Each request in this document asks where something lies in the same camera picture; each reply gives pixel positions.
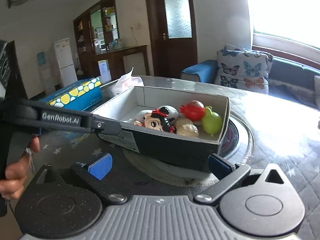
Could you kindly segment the person's left hand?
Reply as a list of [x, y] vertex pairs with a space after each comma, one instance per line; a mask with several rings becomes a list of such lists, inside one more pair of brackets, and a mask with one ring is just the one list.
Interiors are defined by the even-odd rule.
[[18, 162], [9, 165], [5, 170], [5, 179], [0, 182], [1, 196], [4, 199], [17, 199], [22, 194], [32, 160], [32, 153], [37, 153], [40, 150], [39, 137], [33, 137], [28, 148], [29, 151], [24, 152]]

